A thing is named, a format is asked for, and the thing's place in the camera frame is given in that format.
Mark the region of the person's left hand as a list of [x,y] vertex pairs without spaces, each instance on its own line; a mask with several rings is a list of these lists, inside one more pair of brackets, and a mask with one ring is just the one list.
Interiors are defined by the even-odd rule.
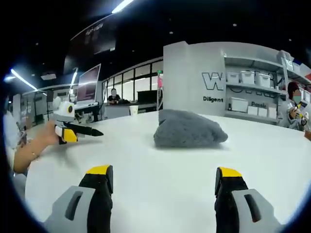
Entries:
[[55,122],[48,121],[36,134],[35,139],[40,146],[46,148],[59,142],[58,135],[55,132]]

